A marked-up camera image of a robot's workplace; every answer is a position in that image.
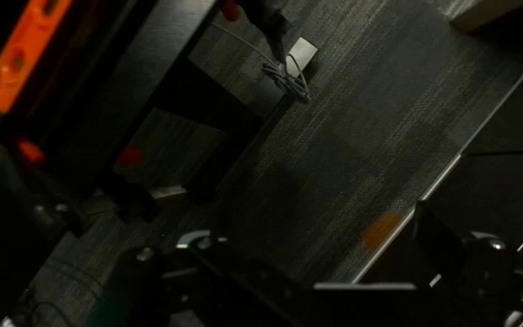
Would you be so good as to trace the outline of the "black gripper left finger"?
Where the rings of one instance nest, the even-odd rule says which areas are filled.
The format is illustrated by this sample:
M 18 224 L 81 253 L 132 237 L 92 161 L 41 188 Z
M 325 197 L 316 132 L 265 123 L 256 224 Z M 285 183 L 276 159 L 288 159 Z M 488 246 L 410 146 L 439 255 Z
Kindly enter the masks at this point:
M 87 327 L 310 327 L 310 295 L 283 273 L 239 255 L 208 230 L 187 232 L 168 252 L 119 253 Z

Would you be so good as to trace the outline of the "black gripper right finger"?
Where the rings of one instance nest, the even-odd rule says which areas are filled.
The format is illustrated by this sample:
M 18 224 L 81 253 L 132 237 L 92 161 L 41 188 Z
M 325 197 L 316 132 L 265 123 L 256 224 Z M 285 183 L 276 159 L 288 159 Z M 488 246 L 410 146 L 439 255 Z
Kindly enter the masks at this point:
M 439 288 L 459 308 L 457 319 L 475 327 L 504 327 L 523 315 L 523 252 L 499 235 L 457 234 L 428 203 L 415 203 L 414 241 L 441 275 Z

